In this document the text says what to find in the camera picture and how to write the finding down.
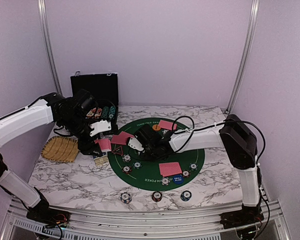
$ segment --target marble tabletop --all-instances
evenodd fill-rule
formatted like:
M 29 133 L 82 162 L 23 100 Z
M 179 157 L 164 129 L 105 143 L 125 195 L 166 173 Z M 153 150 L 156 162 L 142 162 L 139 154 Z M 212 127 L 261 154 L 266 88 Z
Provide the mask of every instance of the marble tabletop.
M 188 115 L 196 127 L 225 119 L 218 107 L 206 106 L 120 106 L 117 124 L 141 118 L 176 119 Z M 181 123 L 190 126 L 187 119 Z M 152 191 L 128 185 L 112 170 L 109 163 L 96 166 L 92 156 L 79 153 L 73 163 L 52 162 L 39 157 L 29 184 L 39 189 L 52 206 L 98 211 L 162 211 L 205 207 L 242 200 L 237 171 L 232 167 L 225 149 L 205 149 L 205 161 L 200 173 L 188 184 L 163 192 L 163 198 L 154 202 Z M 189 201 L 182 201 L 184 190 L 192 193 Z M 121 202 L 120 195 L 132 196 L 129 204 Z

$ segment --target green poker mat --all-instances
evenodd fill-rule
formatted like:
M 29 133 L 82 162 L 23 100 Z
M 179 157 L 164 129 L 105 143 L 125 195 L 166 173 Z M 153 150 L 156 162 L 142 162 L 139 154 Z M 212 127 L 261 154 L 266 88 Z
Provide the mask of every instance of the green poker mat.
M 142 125 L 149 124 L 151 127 L 153 125 L 159 124 L 160 120 L 165 120 L 168 122 L 173 122 L 171 119 L 166 118 L 159 118 L 159 117 L 150 117 L 150 118 L 143 118 L 132 121 L 123 127 L 121 127 L 118 131 L 118 134 L 122 131 L 134 134 Z M 187 126 L 182 123 L 177 123 L 177 130 L 178 129 L 186 129 Z M 161 135 L 163 135 L 164 129 L 158 131 Z M 122 146 L 123 155 L 129 154 L 131 157 L 130 162 L 124 162 L 123 156 L 118 154 L 113 154 L 112 152 L 108 153 L 109 163 L 116 173 L 116 175 L 122 179 L 127 184 L 144 190 L 149 191 L 167 191 L 176 189 L 186 185 L 187 183 L 191 182 L 200 172 L 201 168 L 205 162 L 205 150 L 204 149 L 196 149 L 196 150 L 189 150 L 182 153 L 176 153 L 169 156 L 166 159 L 160 159 L 157 161 L 145 161 L 140 160 L 138 152 L 130 149 L 127 145 L 118 145 L 118 144 L 111 144 L 112 150 L 117 149 L 118 147 Z M 134 169 L 133 164 L 135 162 L 141 163 L 141 168 Z M 184 178 L 184 182 L 182 184 L 176 184 L 173 182 L 173 176 L 169 176 L 170 182 L 168 185 L 162 184 L 163 176 L 160 174 L 160 163 L 172 163 L 178 162 L 180 164 L 181 170 L 188 170 L 190 172 L 189 177 Z M 196 163 L 197 170 L 191 171 L 190 164 Z M 132 172 L 126 174 L 123 172 L 124 166 L 130 166 L 132 168 Z

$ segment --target blue chip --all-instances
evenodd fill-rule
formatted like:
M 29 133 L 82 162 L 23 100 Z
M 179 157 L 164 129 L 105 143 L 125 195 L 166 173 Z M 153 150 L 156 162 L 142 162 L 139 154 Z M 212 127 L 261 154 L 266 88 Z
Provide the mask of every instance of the blue chip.
M 185 181 L 184 177 L 181 174 L 173 176 L 172 180 L 175 184 L 183 184 Z

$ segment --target white wall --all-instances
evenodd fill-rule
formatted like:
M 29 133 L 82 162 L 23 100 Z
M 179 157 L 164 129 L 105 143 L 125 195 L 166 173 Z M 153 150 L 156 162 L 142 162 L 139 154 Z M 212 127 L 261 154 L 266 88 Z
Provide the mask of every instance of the white wall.
M 234 113 L 264 132 L 263 180 L 300 240 L 300 0 L 261 1 Z
M 0 1 L 0 117 L 54 91 L 37 1 Z M 51 125 L 7 143 L 4 162 L 28 180 Z M 0 188 L 0 229 L 10 197 Z
M 47 0 L 63 93 L 72 95 L 70 76 L 75 71 L 118 72 L 122 105 L 225 108 L 251 4 L 250 0 Z

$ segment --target woven tray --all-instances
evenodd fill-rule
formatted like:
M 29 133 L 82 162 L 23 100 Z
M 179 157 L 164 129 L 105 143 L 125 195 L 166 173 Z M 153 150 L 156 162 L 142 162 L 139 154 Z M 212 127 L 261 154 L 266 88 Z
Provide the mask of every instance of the woven tray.
M 77 140 L 69 137 L 53 136 L 44 145 L 41 156 L 54 162 L 73 163 L 78 152 Z

